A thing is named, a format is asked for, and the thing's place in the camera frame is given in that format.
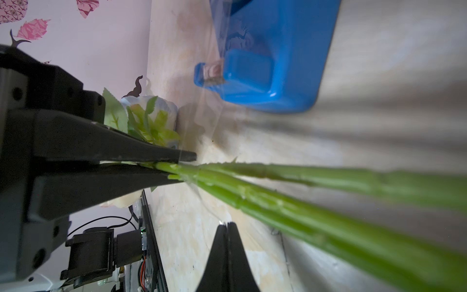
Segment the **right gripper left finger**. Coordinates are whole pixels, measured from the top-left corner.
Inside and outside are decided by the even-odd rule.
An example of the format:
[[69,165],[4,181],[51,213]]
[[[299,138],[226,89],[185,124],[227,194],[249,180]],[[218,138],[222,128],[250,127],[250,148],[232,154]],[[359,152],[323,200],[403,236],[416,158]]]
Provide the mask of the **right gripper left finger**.
[[196,292],[228,291],[226,235],[227,227],[219,225]]

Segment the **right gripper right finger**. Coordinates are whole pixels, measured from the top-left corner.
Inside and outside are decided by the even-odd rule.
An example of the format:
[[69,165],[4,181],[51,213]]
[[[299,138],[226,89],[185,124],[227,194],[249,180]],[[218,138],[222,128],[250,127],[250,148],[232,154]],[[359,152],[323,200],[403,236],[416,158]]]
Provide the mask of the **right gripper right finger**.
[[227,283],[229,292],[260,292],[234,222],[227,224]]

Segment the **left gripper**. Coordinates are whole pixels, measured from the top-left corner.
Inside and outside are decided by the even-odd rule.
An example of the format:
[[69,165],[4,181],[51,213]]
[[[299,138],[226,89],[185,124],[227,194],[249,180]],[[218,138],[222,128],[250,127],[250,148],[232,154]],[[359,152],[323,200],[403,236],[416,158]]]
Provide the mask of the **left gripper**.
[[104,98],[62,68],[1,46],[1,282],[23,281],[39,269],[66,241],[68,215],[175,183],[167,172],[128,164],[48,173],[59,161],[197,160],[195,152],[100,124],[104,112]]

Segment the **pink flower bouquet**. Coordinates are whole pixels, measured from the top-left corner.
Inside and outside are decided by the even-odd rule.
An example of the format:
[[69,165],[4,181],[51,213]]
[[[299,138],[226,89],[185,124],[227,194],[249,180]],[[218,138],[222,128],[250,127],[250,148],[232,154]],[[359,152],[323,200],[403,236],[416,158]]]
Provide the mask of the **pink flower bouquet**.
[[272,114],[195,85],[145,90],[178,109],[174,183],[147,195],[168,289],[196,290],[216,229],[237,225],[263,292],[464,292],[467,109],[447,95],[332,89]]

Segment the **blue tape dispenser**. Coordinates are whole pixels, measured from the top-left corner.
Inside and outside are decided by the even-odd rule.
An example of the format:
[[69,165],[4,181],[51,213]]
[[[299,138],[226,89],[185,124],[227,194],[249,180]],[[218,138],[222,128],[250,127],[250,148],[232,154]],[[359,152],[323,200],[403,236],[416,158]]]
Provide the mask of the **blue tape dispenser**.
[[339,1],[211,1],[219,59],[194,84],[229,103],[301,113],[317,101]]

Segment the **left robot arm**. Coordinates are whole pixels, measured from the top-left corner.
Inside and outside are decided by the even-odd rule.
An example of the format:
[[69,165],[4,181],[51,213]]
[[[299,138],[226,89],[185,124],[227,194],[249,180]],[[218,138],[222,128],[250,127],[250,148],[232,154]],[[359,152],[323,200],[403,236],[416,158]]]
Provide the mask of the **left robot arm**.
[[104,124],[105,100],[58,66],[1,46],[1,282],[30,278],[60,246],[61,279],[79,287],[141,255],[141,236],[108,228],[68,237],[71,214],[169,184],[145,163],[197,156],[154,146]]

